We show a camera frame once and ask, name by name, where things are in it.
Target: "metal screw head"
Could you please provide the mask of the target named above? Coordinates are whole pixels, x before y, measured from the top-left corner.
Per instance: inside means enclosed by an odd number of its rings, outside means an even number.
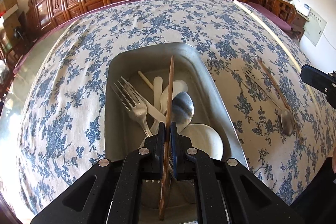
[[[101,167],[105,167],[109,164],[109,160],[108,159],[101,159],[99,162],[98,162],[99,166]]]
[[[197,149],[193,148],[193,147],[192,148],[188,148],[187,153],[189,155],[195,155],[195,154],[197,154]]]
[[[238,161],[236,159],[231,158],[227,160],[227,164],[230,166],[236,166],[238,164]]]
[[[140,155],[147,155],[148,153],[149,153],[149,149],[148,148],[143,147],[143,148],[139,149],[139,154]]]

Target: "purple cushion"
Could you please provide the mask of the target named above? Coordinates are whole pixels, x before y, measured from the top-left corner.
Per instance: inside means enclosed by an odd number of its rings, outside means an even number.
[[[271,11],[267,10],[265,7],[262,7],[260,4],[249,2],[248,5],[256,9],[258,12],[262,13],[265,17],[267,17],[271,22],[273,22],[276,26],[278,26],[283,31],[290,31],[290,25],[283,21],[281,18],[277,17]]]

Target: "blue floral tablecloth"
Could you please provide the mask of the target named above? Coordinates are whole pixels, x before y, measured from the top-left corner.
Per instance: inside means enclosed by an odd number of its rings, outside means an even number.
[[[300,65],[310,63],[287,35],[256,14]],[[168,42],[186,42],[199,51],[253,174],[287,204],[313,179],[332,149],[336,112],[318,91],[314,92],[320,110],[316,109],[299,74],[272,37],[229,0],[143,0],[82,17],[63,34],[42,65],[26,99],[17,161],[21,195],[33,213],[104,158],[110,61],[122,51]],[[283,104],[257,57],[287,98],[303,144],[295,133],[291,137],[282,133],[281,110],[269,96],[277,105]],[[251,81],[243,67],[259,75],[261,82]]]

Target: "wooden chopstick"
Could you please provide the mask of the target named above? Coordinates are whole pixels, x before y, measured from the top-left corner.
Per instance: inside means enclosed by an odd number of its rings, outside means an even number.
[[[159,219],[164,220],[165,209],[167,206],[167,198],[169,191],[169,181],[170,173],[168,170],[169,164],[169,141],[170,141],[170,124],[171,124],[171,103],[173,99],[173,81],[174,81],[174,56],[170,59],[170,69],[169,69],[169,84],[168,84],[168,100],[167,100],[167,114],[166,114],[166,134],[165,134],[165,145],[164,145],[164,156],[163,156],[163,173],[161,180],[160,189],[160,202],[159,202]]]
[[[270,80],[271,80],[271,82],[272,82],[272,84],[273,84],[275,90],[278,92],[278,94],[279,94],[279,96],[280,96],[280,98],[281,98],[283,104],[285,105],[285,107],[291,112],[291,108],[290,108],[290,106],[288,105],[287,100],[286,100],[286,98],[284,97],[283,93],[281,92],[281,90],[280,90],[280,88],[279,88],[277,82],[275,81],[273,75],[271,75],[271,74],[269,73],[268,69],[266,68],[266,66],[264,65],[264,63],[263,63],[260,59],[258,59],[258,63],[259,63],[259,65],[261,66],[261,68],[265,71],[267,77],[270,78]],[[296,123],[295,123],[295,121],[294,121],[294,129],[295,129],[295,131],[296,131],[297,134],[298,134],[300,144],[302,144],[303,139],[302,139],[302,137],[301,137],[301,134],[300,134],[299,129],[296,127]]]

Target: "metal tray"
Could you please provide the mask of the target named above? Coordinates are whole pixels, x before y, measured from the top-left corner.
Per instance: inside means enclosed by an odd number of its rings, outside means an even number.
[[[246,157],[238,140],[230,116],[212,77],[197,50],[185,43],[174,42],[143,47],[118,54],[110,63],[105,104],[105,154],[112,161],[120,160],[139,148],[145,133],[123,109],[112,90],[113,83],[123,76],[138,92],[153,104],[153,92],[137,74],[141,70],[152,82],[163,78],[168,85],[170,57],[175,56],[174,80],[184,80],[194,102],[191,123],[211,126],[220,135],[224,153],[222,160],[235,158],[248,168]],[[148,125],[153,119],[147,115]],[[197,219],[196,205],[188,203],[174,181],[170,190],[165,220],[158,220],[160,183],[143,182],[139,223],[185,223]]]

